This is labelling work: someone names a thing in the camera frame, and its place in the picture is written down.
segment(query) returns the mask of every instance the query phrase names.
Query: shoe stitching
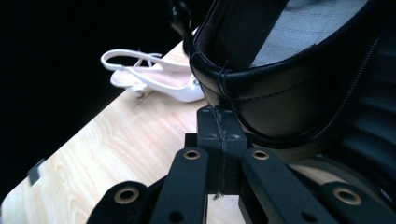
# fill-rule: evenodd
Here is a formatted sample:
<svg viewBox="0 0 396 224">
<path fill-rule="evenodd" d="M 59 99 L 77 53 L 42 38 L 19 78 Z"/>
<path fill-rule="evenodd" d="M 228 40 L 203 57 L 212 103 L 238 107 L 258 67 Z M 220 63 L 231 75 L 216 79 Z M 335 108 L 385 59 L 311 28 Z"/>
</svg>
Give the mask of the shoe stitching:
<svg viewBox="0 0 396 224">
<path fill-rule="evenodd" d="M 314 78 L 308 79 L 308 80 L 306 80 L 306 81 L 304 81 L 304 82 L 300 82 L 300 83 L 298 83 L 298 84 L 296 84 L 296 85 L 294 85 L 294 86 L 292 86 L 292 87 L 289 87 L 289 88 L 287 88 L 287 89 L 285 89 L 285 90 L 283 90 L 283 91 L 277 91 L 277 92 L 274 92 L 274 93 L 271 93 L 271 94 L 267 94 L 267 95 L 264 95 L 264 96 L 255 96 L 255 97 L 248 97 L 248 98 L 243 98 L 243 99 L 233 99 L 233 100 L 234 100 L 234 101 L 248 101 L 248 100 L 260 100 L 260 99 L 263 99 L 263 98 L 270 98 L 270 97 L 274 97 L 274 96 L 277 96 L 277 95 L 280 95 L 280 94 L 284 94 L 284 93 L 286 93 L 286 92 L 288 92 L 288 91 L 292 91 L 292 90 L 294 90 L 294 89 L 297 89 L 297 88 L 299 88 L 300 86 L 303 86 L 303 85 L 305 85 L 306 83 L 311 82 L 311 81 L 313 81 L 313 80 L 314 80 Z M 210 89 L 209 87 L 207 87 L 207 86 L 206 86 L 204 83 L 202 83 L 202 82 L 201 82 L 201 85 L 205 86 L 208 90 L 214 92 L 216 95 L 218 95 L 218 96 L 223 96 L 223 97 L 227 98 L 225 95 L 222 95 L 222 94 L 217 93 L 216 91 L 213 91 L 212 89 Z"/>
</svg>

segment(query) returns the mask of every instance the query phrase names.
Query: bolt hole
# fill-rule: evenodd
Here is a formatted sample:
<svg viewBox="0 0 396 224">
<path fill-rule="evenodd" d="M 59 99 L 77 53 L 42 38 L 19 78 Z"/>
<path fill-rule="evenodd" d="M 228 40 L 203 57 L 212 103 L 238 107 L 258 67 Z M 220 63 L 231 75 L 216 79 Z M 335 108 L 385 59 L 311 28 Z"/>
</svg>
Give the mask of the bolt hole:
<svg viewBox="0 0 396 224">
<path fill-rule="evenodd" d="M 332 191 L 334 196 L 343 203 L 350 205 L 360 205 L 361 197 L 350 189 L 336 188 Z"/>
<path fill-rule="evenodd" d="M 318 219 L 316 216 L 309 214 L 307 212 L 302 212 L 301 217 L 303 218 L 303 220 L 305 220 L 306 222 L 309 222 L 309 223 L 317 223 L 318 222 Z"/>
<path fill-rule="evenodd" d="M 184 153 L 184 158 L 188 160 L 196 160 L 201 156 L 201 153 L 195 150 L 189 150 Z"/>
<path fill-rule="evenodd" d="M 139 196 L 139 190 L 135 187 L 125 187 L 119 189 L 114 196 L 114 201 L 119 204 L 127 204 L 134 202 Z"/>
<path fill-rule="evenodd" d="M 252 153 L 252 156 L 257 160 L 261 160 L 261 161 L 267 160 L 270 157 L 266 152 L 260 150 L 254 151 Z"/>
<path fill-rule="evenodd" d="M 184 216 L 181 212 L 178 211 L 174 211 L 171 212 L 171 214 L 169 214 L 169 220 L 173 223 L 179 223 L 181 221 L 183 221 Z"/>
</svg>

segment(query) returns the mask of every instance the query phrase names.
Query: shoe lining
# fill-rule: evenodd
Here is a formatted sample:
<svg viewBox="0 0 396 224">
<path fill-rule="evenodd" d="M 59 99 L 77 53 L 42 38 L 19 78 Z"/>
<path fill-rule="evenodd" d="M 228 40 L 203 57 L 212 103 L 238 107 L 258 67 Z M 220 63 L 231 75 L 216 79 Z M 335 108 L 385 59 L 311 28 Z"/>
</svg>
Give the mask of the shoe lining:
<svg viewBox="0 0 396 224">
<path fill-rule="evenodd" d="M 329 37 L 367 0 L 290 0 L 250 67 L 277 63 Z"/>
</svg>

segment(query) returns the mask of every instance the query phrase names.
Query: sandal strap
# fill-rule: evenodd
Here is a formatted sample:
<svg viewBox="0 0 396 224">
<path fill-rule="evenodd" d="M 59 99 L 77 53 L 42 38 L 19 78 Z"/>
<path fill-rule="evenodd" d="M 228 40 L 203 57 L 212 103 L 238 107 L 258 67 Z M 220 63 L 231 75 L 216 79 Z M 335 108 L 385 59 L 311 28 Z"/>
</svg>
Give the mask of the sandal strap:
<svg viewBox="0 0 396 224">
<path fill-rule="evenodd" d="M 158 63 L 161 61 L 160 53 L 143 53 L 136 50 L 130 49 L 113 49 L 106 53 L 104 53 L 100 59 L 103 67 L 110 71 L 122 70 L 125 68 L 125 65 L 117 64 L 117 63 L 108 63 L 107 61 L 114 57 L 133 57 L 137 59 L 137 63 L 134 66 L 140 66 L 143 61 L 148 62 L 148 66 L 152 67 L 153 62 Z"/>
</svg>

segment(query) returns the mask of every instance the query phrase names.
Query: black plastic part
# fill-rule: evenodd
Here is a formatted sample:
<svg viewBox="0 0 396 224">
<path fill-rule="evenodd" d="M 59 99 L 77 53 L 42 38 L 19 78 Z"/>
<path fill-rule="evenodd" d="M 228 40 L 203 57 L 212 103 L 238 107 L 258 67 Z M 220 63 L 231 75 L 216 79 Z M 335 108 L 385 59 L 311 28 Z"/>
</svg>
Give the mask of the black plastic part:
<svg viewBox="0 0 396 224">
<path fill-rule="evenodd" d="M 205 223 L 207 163 L 197 147 L 176 154 L 149 223 Z"/>
<path fill-rule="evenodd" d="M 341 182 L 322 186 L 325 203 L 345 223 L 396 223 L 396 215 L 360 189 Z"/>
<path fill-rule="evenodd" d="M 106 192 L 91 212 L 87 223 L 144 223 L 148 196 L 148 188 L 141 183 L 120 183 Z"/>
<path fill-rule="evenodd" d="M 248 149 L 242 169 L 270 223 L 337 223 L 271 150 Z"/>
<path fill-rule="evenodd" d="M 183 39 L 184 53 L 189 56 L 192 42 L 191 11 L 181 0 L 168 0 L 170 6 L 170 25 Z"/>
<path fill-rule="evenodd" d="M 240 159 L 248 146 L 241 125 L 231 110 L 212 105 L 197 111 L 197 146 L 209 155 L 208 193 L 239 193 Z"/>
</svg>

